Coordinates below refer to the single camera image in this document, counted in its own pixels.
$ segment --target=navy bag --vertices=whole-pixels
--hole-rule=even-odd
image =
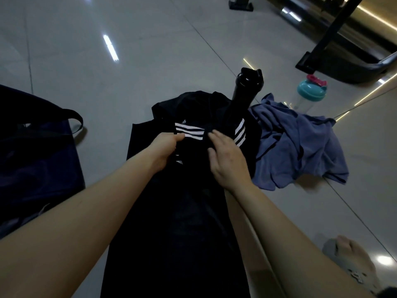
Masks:
[[[68,119],[82,117],[0,85],[0,238],[85,188]]]

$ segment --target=blue towel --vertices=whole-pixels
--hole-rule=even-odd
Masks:
[[[334,119],[296,113],[275,102],[272,94],[249,110],[262,128],[255,185],[266,190],[284,188],[302,174],[346,183],[349,171],[332,131]]]

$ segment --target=black water bottle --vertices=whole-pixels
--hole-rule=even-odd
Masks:
[[[236,78],[236,86],[232,98],[233,107],[235,109],[247,110],[256,94],[262,88],[263,76],[261,69],[241,68],[241,72]]]

